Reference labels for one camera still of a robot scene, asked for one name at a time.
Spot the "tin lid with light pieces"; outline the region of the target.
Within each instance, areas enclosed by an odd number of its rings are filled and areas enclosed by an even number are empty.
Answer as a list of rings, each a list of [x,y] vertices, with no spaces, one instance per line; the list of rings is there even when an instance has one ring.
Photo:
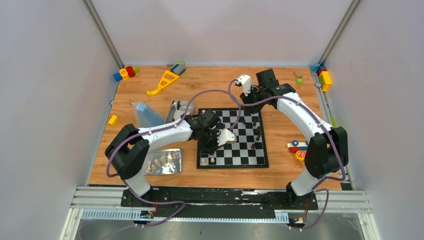
[[[179,174],[183,170],[181,148],[156,149],[144,160],[142,172],[145,176]]]

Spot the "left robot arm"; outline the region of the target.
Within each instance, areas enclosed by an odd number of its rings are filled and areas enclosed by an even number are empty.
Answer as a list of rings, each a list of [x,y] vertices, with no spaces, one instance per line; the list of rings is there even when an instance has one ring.
[[[107,175],[113,167],[116,175],[132,189],[134,200],[140,206],[149,206],[153,201],[151,185],[147,181],[143,167],[147,166],[147,155],[160,147],[190,140],[201,143],[210,152],[219,148],[221,119],[207,109],[195,115],[187,115],[180,120],[150,128],[136,128],[125,125],[104,151],[108,159]]]

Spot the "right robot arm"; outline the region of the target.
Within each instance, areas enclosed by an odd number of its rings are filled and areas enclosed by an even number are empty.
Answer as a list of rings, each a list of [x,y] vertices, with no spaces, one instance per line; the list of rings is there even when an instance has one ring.
[[[271,105],[287,116],[308,141],[304,170],[286,187],[286,204],[298,209],[305,203],[305,195],[325,180],[345,180],[348,134],[343,127],[334,127],[318,117],[290,84],[279,83],[272,69],[258,72],[256,79],[254,84],[249,75],[241,74],[234,81],[242,87],[239,97],[244,110],[257,113],[264,105]]]

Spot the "black silver chess board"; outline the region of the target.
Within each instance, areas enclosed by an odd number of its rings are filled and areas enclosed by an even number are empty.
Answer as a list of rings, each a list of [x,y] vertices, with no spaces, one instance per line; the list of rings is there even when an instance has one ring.
[[[233,132],[236,142],[225,144],[213,154],[197,145],[198,169],[268,168],[269,160],[265,140],[262,113],[241,111]]]

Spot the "tin box with dark pieces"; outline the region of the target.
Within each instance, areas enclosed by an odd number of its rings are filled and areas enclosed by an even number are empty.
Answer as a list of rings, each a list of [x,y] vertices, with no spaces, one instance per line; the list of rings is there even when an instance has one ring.
[[[164,120],[164,124],[168,124],[181,119],[181,116],[185,113],[186,110],[186,114],[191,115],[194,108],[195,104],[193,102],[188,105],[188,101],[177,99],[173,100],[170,105],[168,114]]]

